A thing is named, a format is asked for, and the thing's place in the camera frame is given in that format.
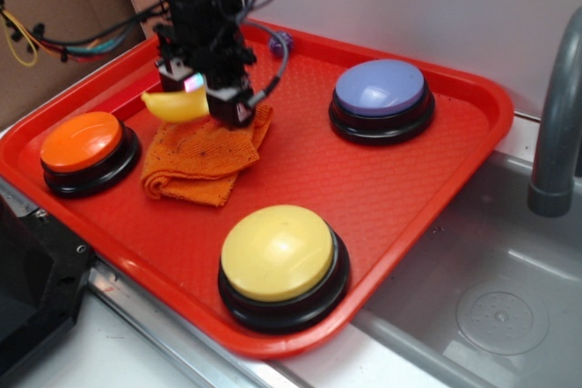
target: red tray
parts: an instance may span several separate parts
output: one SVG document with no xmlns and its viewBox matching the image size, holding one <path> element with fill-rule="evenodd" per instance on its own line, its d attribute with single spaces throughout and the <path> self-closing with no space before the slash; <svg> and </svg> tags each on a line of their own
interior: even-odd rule
<svg viewBox="0 0 582 388">
<path fill-rule="evenodd" d="M 0 173 L 7 181 L 223 346 L 255 358 L 306 351 L 348 323 L 513 120 L 513 106 L 498 85 L 406 59 L 423 72 L 436 96 L 434 122 L 403 144 L 351 144 L 332 132 L 327 116 L 337 78 L 371 59 L 404 58 L 288 31 L 296 47 L 283 81 L 267 100 L 275 119 L 259 150 L 261 160 L 240 174 L 222 208 L 146 198 L 141 164 L 122 183 L 84 199 L 58 198 L 43 182 L 41 143 L 63 120 L 87 111 L 114 113 L 147 148 L 159 122 L 139 96 L 159 89 L 155 39 L 36 110 L 0 142 Z M 246 29 L 245 35 L 259 59 L 250 69 L 258 89 L 278 60 L 266 50 L 263 34 Z M 321 215 L 346 243 L 352 263 L 346 298 L 324 321 L 299 333 L 247 330 L 217 291 L 226 234 L 247 214 L 272 204 L 297 204 Z"/>
</svg>

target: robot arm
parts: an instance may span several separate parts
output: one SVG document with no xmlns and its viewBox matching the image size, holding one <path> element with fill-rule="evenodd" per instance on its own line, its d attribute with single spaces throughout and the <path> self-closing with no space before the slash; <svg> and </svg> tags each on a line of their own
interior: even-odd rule
<svg viewBox="0 0 582 388">
<path fill-rule="evenodd" d="M 165 91 L 187 89 L 190 78 L 206 79 L 210 114 L 234 126 L 251 122 L 255 105 L 275 88 L 285 69 L 286 44 L 282 68 L 259 93 L 251 88 L 246 66 L 256 61 L 245 46 L 239 26 L 253 9 L 255 0 L 166 0 L 171 25 L 154 28 L 159 40 L 157 63 Z"/>
</svg>

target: sink drain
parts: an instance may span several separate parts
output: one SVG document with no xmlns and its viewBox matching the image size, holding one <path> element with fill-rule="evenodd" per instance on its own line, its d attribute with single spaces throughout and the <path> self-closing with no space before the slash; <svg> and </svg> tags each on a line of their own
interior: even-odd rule
<svg viewBox="0 0 582 388">
<path fill-rule="evenodd" d="M 490 353 L 522 354 L 546 337 L 547 309 L 516 284 L 479 284 L 463 294 L 457 322 L 467 339 Z"/>
</svg>

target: cardboard box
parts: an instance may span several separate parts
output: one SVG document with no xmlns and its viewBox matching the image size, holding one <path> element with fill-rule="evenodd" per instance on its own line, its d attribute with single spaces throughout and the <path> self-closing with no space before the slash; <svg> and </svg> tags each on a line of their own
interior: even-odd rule
<svg viewBox="0 0 582 388">
<path fill-rule="evenodd" d="M 68 41 L 95 35 L 135 13 L 130 0 L 5 0 L 5 8 L 28 29 L 42 22 L 47 37 Z M 0 36 L 0 130 L 143 39 L 137 26 L 123 46 L 104 60 L 62 63 L 40 51 L 37 64 L 28 68 L 14 59 L 6 38 Z M 14 47 L 24 59 L 31 59 L 24 40 Z"/>
</svg>

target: tray rim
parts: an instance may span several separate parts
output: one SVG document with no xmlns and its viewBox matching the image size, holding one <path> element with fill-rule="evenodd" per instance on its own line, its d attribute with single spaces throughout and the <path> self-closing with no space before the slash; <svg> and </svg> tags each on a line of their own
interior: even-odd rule
<svg viewBox="0 0 582 388">
<path fill-rule="evenodd" d="M 176 303 L 179 303 L 178 312 L 190 321 L 196 320 L 191 323 L 196 324 L 197 327 L 210 334 L 210 336 L 231 351 L 261 359 L 288 357 L 315 348 L 333 337 L 344 325 L 349 323 L 356 311 L 389 275 L 389 272 L 396 264 L 406 255 L 407 250 L 414 244 L 410 242 L 415 241 L 426 230 L 470 176 L 487 159 L 497 143 L 507 134 L 514 116 L 513 105 L 506 91 L 500 85 L 481 76 L 375 49 L 338 42 L 279 25 L 269 26 L 287 30 L 287 32 L 291 33 L 296 42 L 295 50 L 302 55 L 321 61 L 329 61 L 329 59 L 332 59 L 334 64 L 342 65 L 346 68 L 381 57 L 401 59 L 416 65 L 427 76 L 428 82 L 430 82 L 430 75 L 447 76 L 456 82 L 461 81 L 465 83 L 469 88 L 476 86 L 481 90 L 485 90 L 491 97 L 491 100 L 481 103 L 481 106 L 478 106 L 479 102 L 477 102 L 477 106 L 486 114 L 489 121 L 487 137 L 466 157 L 465 161 L 441 185 L 430 201 L 427 202 L 423 209 L 424 214 L 420 214 L 406 226 L 404 232 L 390 245 L 391 250 L 386 251 L 385 255 L 352 288 L 350 293 L 357 293 L 360 298 L 357 300 L 344 299 L 334 310 L 334 317 L 327 317 L 323 322 L 310 329 L 283 336 L 257 336 L 253 337 L 252 341 L 249 341 L 249 337 L 244 335 L 240 335 L 240 338 L 233 339 L 233 336 L 237 336 L 239 333 L 231 332 L 229 333 L 229 341 L 225 342 L 224 338 L 217 338 L 212 334 L 215 331 L 215 327 L 218 326 L 218 323 L 216 321 L 213 322 L 213 320 L 209 319 L 211 317 L 206 317 L 202 313 L 203 311 L 199 307 L 201 304 L 194 304 L 177 290 L 168 287 L 164 278 L 159 277 L 157 274 L 145 273 L 144 276 L 145 270 L 130 262 L 131 251 L 123 247 L 123 250 L 115 256 L 114 261 L 108 260 L 115 268 L 119 269 L 122 273 L 128 274 L 134 280 L 137 280 L 142 286 L 166 304 L 168 302 L 173 303 L 169 304 L 173 307 L 176 306 Z M 245 37 L 250 41 L 256 43 L 264 43 L 266 41 L 266 37 L 253 27 L 246 27 L 244 32 Z M 82 82 L 65 90 L 55 99 L 44 104 L 15 124 L 0 139 L 0 174 L 6 181 L 29 197 L 33 202 L 46 209 L 50 214 L 57 216 L 57 218 L 81 236 L 85 237 L 85 235 L 90 235 L 91 239 L 112 238 L 112 235 L 84 223 L 72 211 L 63 204 L 60 204 L 58 199 L 55 199 L 50 193 L 43 192 L 42 190 L 39 191 L 36 185 L 23 172 L 18 171 L 15 153 L 17 153 L 19 147 L 28 144 L 28 141 L 25 140 L 26 138 L 35 138 L 44 130 L 41 126 L 49 126 L 50 128 L 57 121 L 61 121 L 63 115 L 72 116 L 75 113 L 83 112 L 85 104 L 95 101 L 95 95 L 92 95 L 92 93 L 97 93 L 97 96 L 102 100 L 100 104 L 97 104 L 99 109 L 110 111 L 122 119 L 137 112 L 143 107 L 141 101 L 139 99 L 132 99 L 130 101 L 126 99 L 125 101 L 123 99 L 115 99 L 115 94 L 118 91 L 115 89 L 115 84 L 123 80 L 125 82 L 124 88 L 127 88 L 126 83 L 135 79 L 135 82 L 132 84 L 136 87 L 141 87 L 141 89 L 144 86 L 154 86 L 159 82 L 159 78 L 157 71 L 150 64 L 151 60 L 156 57 L 156 40 L 150 38 L 89 75 Z M 125 73 L 127 67 L 129 69 L 134 67 L 132 73 Z M 107 254 L 101 255 L 107 260 Z"/>
</svg>

